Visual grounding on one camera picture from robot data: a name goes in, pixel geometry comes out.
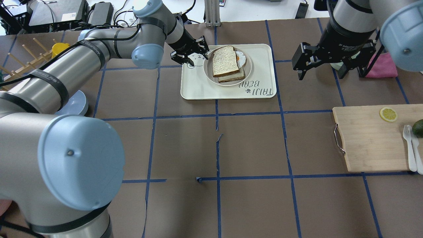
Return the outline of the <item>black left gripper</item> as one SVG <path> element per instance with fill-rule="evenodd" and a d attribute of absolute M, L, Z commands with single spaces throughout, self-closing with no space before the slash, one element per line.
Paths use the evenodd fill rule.
<path fill-rule="evenodd" d="M 188 63 L 193 66 L 194 63 L 188 56 L 192 53 L 201 54 L 206 60 L 209 59 L 210 48 L 204 35 L 195 39 L 186 29 L 182 31 L 181 36 L 173 43 L 166 43 L 174 50 L 171 53 L 171 59 L 179 64 Z"/>

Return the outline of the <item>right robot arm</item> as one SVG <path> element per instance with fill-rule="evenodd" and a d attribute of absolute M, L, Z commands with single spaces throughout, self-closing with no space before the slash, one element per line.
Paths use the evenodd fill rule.
<path fill-rule="evenodd" d="M 421 0 L 316 0 L 314 9 L 327 11 L 329 22 L 316 46 L 300 43 L 292 57 L 299 80 L 325 63 L 343 63 L 339 77 L 357 68 L 370 69 L 376 42 L 370 36 L 379 29 L 379 40 L 395 65 L 421 72 L 423 2 Z"/>

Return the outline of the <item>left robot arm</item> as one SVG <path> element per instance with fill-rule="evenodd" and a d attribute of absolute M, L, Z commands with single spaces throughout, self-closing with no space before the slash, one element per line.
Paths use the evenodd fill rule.
<path fill-rule="evenodd" d="M 40 238 L 113 237 L 107 208 L 122 184 L 124 148 L 110 124 L 85 117 L 80 88 L 110 59 L 159 69 L 165 43 L 178 64 L 209 53 L 161 0 L 132 10 L 135 27 L 84 30 L 40 68 L 1 84 L 16 84 L 1 92 L 1 200 L 17 203 L 29 227 L 2 226 Z"/>

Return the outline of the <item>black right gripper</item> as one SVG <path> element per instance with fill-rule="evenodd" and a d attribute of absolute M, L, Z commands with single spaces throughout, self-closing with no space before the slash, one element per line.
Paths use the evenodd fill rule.
<path fill-rule="evenodd" d="M 376 42 L 370 39 L 373 33 L 344 36 L 335 30 L 325 30 L 317 45 L 299 44 L 291 59 L 292 69 L 298 73 L 299 80 L 303 80 L 310 69 L 326 63 L 343 63 L 338 71 L 341 79 L 353 69 L 358 69 L 363 76 L 376 52 Z"/>

